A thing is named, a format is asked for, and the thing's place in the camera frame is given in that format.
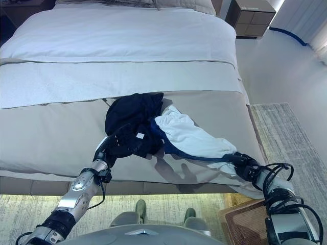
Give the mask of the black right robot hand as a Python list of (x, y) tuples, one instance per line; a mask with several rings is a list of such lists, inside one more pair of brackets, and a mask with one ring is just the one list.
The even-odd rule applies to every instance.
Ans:
[(259, 166), (259, 163), (255, 159), (239, 152), (225, 154), (223, 160), (232, 163), (236, 174), (248, 182), (252, 182), (255, 171)]

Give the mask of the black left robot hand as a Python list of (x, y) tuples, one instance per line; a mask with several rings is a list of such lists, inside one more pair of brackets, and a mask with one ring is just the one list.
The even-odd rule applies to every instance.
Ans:
[(137, 153), (142, 146), (137, 139), (131, 124), (126, 124), (107, 136), (96, 149), (93, 161), (102, 160), (107, 168), (112, 168), (119, 158), (125, 158)]

